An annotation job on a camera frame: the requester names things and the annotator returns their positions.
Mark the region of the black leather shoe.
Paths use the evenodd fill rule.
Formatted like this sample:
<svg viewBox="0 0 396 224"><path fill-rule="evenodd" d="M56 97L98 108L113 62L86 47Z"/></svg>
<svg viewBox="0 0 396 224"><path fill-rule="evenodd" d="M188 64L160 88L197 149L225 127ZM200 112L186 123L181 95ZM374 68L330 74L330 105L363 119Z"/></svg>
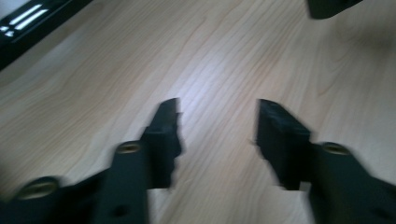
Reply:
<svg viewBox="0 0 396 224"><path fill-rule="evenodd" d="M315 20L329 19L362 0L306 0L309 15Z"/></svg>

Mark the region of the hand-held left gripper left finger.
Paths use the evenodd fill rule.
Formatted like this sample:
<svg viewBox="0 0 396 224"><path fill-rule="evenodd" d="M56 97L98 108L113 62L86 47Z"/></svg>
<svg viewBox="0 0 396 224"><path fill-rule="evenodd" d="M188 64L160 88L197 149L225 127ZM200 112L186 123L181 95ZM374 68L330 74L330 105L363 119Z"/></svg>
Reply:
<svg viewBox="0 0 396 224"><path fill-rule="evenodd" d="M176 159L182 153L178 117L178 99L163 101L141 135L141 140L148 148L150 189L168 189L172 186Z"/></svg>

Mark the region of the red and black shoe rack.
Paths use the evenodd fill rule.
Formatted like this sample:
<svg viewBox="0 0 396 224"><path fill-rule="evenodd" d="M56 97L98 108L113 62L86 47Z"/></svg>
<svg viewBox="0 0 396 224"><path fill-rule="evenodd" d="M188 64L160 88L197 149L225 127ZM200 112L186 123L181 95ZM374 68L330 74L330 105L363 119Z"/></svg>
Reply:
<svg viewBox="0 0 396 224"><path fill-rule="evenodd" d="M0 71L92 0L29 0L0 19Z"/></svg>

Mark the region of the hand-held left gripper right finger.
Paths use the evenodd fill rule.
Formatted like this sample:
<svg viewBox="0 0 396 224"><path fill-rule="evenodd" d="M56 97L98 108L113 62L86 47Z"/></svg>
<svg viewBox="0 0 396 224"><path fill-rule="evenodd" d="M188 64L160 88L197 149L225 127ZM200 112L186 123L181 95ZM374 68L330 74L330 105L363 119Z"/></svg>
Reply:
<svg viewBox="0 0 396 224"><path fill-rule="evenodd" d="M304 157L311 132L282 105L258 101L256 144L273 168L278 183L287 190L298 190L304 180Z"/></svg>

